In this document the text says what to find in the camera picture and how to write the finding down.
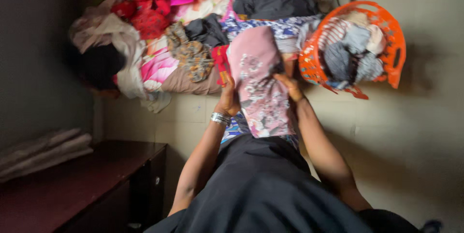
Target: blue patterned fabric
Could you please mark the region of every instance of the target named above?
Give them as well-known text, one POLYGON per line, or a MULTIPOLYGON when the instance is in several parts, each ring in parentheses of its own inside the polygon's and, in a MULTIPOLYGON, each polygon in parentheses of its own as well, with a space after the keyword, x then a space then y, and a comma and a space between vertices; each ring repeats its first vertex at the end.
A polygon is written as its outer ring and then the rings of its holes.
MULTIPOLYGON (((238 112, 237 115, 232 117, 231 119, 231 124, 225 128, 221 144, 228 141, 229 139, 234 138, 237 135, 250 133, 250 128, 248 128, 247 120, 241 112, 238 112)), ((288 143, 290 143, 295 149, 298 149, 298 135, 282 135, 280 137, 288 143)))
POLYGON ((221 22, 222 30, 227 32, 229 40, 233 40, 238 34, 247 28, 269 26, 274 33, 276 40, 297 38, 300 28, 307 22, 313 22, 319 19, 318 15, 308 17, 292 17, 279 19, 276 21, 247 20, 237 21, 234 13, 229 13, 229 18, 221 22))

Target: dark wooden cabinet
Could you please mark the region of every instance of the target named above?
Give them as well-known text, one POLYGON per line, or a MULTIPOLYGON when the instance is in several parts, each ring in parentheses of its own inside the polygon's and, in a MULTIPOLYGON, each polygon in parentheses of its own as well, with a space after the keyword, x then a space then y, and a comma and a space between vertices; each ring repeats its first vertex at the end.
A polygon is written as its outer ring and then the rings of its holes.
POLYGON ((1 231, 141 232, 161 220, 166 145, 104 141, 94 148, 0 184, 1 231))

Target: orange laundry basket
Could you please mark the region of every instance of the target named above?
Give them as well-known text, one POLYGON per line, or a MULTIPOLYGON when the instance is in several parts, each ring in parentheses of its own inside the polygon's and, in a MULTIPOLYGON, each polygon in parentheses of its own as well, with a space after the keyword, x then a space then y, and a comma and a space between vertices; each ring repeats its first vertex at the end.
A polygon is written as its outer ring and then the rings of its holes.
MULTIPOLYGON (((383 61, 384 73, 373 81, 383 82, 388 80, 388 83, 397 89, 401 70, 406 60, 406 43, 403 32, 397 20, 386 9, 371 1, 350 2, 336 8, 322 20, 316 32, 306 41, 300 53, 298 61, 301 75, 306 81, 315 85, 321 85, 336 93, 332 87, 326 84, 328 78, 319 61, 318 40, 321 36, 323 26, 327 25, 331 18, 349 14, 351 11, 359 11, 367 14, 370 23, 382 29, 387 41, 384 51, 379 55, 379 58, 383 61)), ((351 89, 344 89, 344 91, 352 93, 356 98, 368 99, 356 85, 351 87, 351 89)))

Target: hand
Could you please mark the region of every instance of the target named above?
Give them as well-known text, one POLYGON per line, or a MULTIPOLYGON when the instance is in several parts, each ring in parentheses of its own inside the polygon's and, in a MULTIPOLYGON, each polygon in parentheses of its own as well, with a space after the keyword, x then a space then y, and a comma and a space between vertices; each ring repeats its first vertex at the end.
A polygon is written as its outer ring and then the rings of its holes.
POLYGON ((289 78, 284 74, 274 74, 274 78, 281 81, 282 84, 287 87, 289 90, 289 96, 295 103, 305 98, 301 90, 298 88, 298 82, 295 79, 289 78))
POLYGON ((240 111, 240 102, 238 95, 235 94, 234 91, 235 81, 229 74, 226 74, 225 76, 227 83, 225 84, 225 88, 222 89, 221 98, 214 108, 214 111, 232 117, 240 111))

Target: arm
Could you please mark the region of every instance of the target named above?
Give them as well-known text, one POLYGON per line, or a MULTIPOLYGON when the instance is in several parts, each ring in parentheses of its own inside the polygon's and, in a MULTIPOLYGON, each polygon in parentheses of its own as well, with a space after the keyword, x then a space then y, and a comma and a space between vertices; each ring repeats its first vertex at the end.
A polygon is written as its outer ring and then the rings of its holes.
POLYGON ((289 95, 297 105, 298 127, 321 182, 355 211, 372 208, 356 187, 350 167, 328 140, 316 113, 298 89, 296 81, 284 75, 276 75, 275 78, 289 89, 289 95))
MULTIPOLYGON (((219 103, 214 108, 228 116, 234 116, 240 109, 237 97, 234 96, 235 82, 227 76, 227 86, 223 89, 219 103)), ((174 203, 168 216, 187 208, 194 197, 205 187, 216 164, 225 125, 210 121, 203 137, 195 147, 182 169, 174 203)))

